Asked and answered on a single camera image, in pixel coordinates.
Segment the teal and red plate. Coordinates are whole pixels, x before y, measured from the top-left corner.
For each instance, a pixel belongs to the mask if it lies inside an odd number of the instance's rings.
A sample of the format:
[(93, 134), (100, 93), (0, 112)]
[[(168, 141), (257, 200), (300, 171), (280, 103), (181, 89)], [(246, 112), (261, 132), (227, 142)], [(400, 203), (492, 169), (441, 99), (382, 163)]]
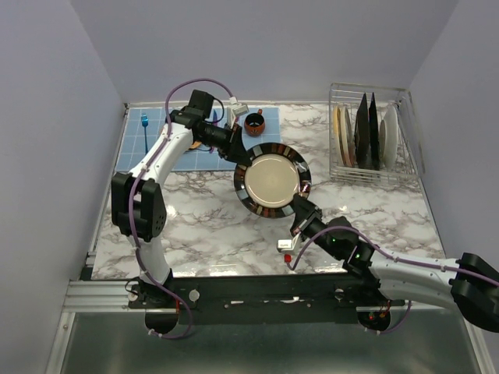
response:
[(398, 116), (394, 105), (389, 105), (380, 127), (383, 133), (383, 160), (388, 170), (391, 170), (397, 160), (398, 152)]

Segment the black rimmed striped plate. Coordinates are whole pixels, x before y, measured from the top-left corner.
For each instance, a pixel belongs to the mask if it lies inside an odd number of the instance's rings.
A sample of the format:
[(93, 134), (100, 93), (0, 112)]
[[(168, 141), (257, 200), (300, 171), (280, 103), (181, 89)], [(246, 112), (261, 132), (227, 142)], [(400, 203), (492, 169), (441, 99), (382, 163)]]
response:
[(294, 148), (283, 143), (260, 143), (248, 150), (252, 164), (238, 164), (233, 175), (242, 205), (259, 217), (278, 219), (295, 213), (293, 199), (306, 199), (312, 187), (310, 167)]

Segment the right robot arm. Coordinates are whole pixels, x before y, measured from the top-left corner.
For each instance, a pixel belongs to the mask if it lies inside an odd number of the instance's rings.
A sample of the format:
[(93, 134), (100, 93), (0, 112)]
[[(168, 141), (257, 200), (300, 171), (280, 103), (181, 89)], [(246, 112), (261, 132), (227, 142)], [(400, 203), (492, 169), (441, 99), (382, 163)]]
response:
[(359, 297), (367, 305), (387, 299), (457, 309), (474, 326), (498, 331), (498, 272), (482, 257), (428, 259), (381, 249), (345, 217), (325, 224), (318, 206), (300, 194), (292, 200), (291, 233), (318, 245), (364, 282)]

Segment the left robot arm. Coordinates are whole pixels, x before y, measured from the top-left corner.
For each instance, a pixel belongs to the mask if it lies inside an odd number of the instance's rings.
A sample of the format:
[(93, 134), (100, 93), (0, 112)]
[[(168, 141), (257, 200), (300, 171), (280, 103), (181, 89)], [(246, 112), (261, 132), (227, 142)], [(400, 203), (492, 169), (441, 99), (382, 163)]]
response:
[(242, 141), (242, 128), (235, 120), (248, 113), (248, 106), (230, 97), (225, 107), (225, 125), (211, 116), (215, 97), (194, 90), (186, 106), (167, 113), (165, 127), (143, 159), (126, 173), (111, 179), (111, 221), (138, 251), (140, 278), (150, 283), (146, 298), (157, 308), (172, 301), (166, 284), (171, 267), (165, 260), (160, 235), (167, 223), (162, 187), (178, 159), (195, 142), (218, 150), (219, 157), (250, 166), (252, 161)]

